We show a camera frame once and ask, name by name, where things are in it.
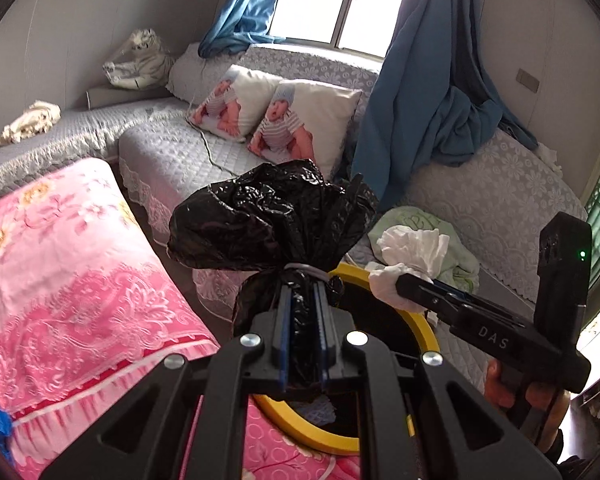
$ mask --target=knit hat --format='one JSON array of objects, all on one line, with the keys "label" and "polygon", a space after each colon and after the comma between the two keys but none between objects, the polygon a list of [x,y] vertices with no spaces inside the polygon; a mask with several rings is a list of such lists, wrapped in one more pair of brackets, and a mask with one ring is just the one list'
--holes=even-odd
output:
[{"label": "knit hat", "polygon": [[240,75],[240,71],[237,68],[234,68],[233,66],[229,68],[229,70],[227,70],[224,75],[222,76],[222,79],[220,81],[231,81],[232,83],[235,83],[235,79]]},{"label": "knit hat", "polygon": [[278,88],[276,88],[276,92],[273,94],[273,98],[271,102],[275,101],[286,101],[291,106],[294,102],[294,94],[296,93],[296,88],[293,85],[289,84],[280,84]]}]

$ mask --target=pink blanket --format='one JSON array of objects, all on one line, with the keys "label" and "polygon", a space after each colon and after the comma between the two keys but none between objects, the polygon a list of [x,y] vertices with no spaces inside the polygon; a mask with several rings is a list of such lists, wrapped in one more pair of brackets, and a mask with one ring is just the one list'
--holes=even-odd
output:
[{"label": "pink blanket", "polygon": [[[0,200],[0,408],[24,480],[172,352],[218,348],[108,165],[82,160]],[[357,458],[296,445],[250,404],[243,479],[351,480]]]}]

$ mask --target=white cloth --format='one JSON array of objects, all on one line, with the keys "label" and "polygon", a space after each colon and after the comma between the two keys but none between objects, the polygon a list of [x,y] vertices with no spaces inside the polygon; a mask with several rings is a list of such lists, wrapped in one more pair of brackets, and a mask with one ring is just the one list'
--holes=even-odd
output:
[{"label": "white cloth", "polygon": [[372,262],[367,269],[369,287],[378,300],[397,308],[422,314],[424,308],[400,296],[395,283],[403,274],[413,274],[432,283],[440,273],[442,261],[449,245],[449,237],[433,231],[414,231],[410,227],[397,225],[388,228],[380,238],[378,246],[386,267]]},{"label": "white cloth", "polygon": [[542,160],[557,176],[562,177],[562,167],[558,166],[558,152],[552,150],[542,142],[538,142],[538,147],[534,151],[534,155]]},{"label": "white cloth", "polygon": [[60,107],[44,101],[35,101],[13,123],[7,124],[0,136],[0,144],[20,142],[27,137],[47,133],[60,120]]}]

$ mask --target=baby photo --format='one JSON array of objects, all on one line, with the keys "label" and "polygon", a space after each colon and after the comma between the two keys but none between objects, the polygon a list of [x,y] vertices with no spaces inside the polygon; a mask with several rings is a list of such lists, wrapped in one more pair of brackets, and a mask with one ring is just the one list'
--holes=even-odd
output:
[{"label": "baby photo", "polygon": [[228,70],[224,79],[220,81],[211,94],[196,109],[189,121],[196,126],[206,129],[217,128],[232,137],[238,137],[238,118],[240,117],[240,103],[232,84],[238,76],[238,71]]},{"label": "baby photo", "polygon": [[292,110],[294,92],[293,85],[278,86],[265,118],[249,143],[251,152],[275,164],[296,158],[315,162],[314,136]]}]

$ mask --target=striped shirt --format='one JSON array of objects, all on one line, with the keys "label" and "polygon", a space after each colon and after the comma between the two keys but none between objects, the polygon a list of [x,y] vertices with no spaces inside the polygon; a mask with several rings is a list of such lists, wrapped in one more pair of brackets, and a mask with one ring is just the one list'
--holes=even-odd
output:
[{"label": "striped shirt", "polygon": [[220,95],[211,92],[211,95],[205,101],[206,113],[209,114],[209,117],[219,118],[226,106],[237,98],[235,90],[230,86]]},{"label": "striped shirt", "polygon": [[302,126],[302,121],[293,110],[287,110],[277,121],[265,117],[260,131],[267,146],[274,151],[286,150],[286,146],[294,138],[293,132]]}]

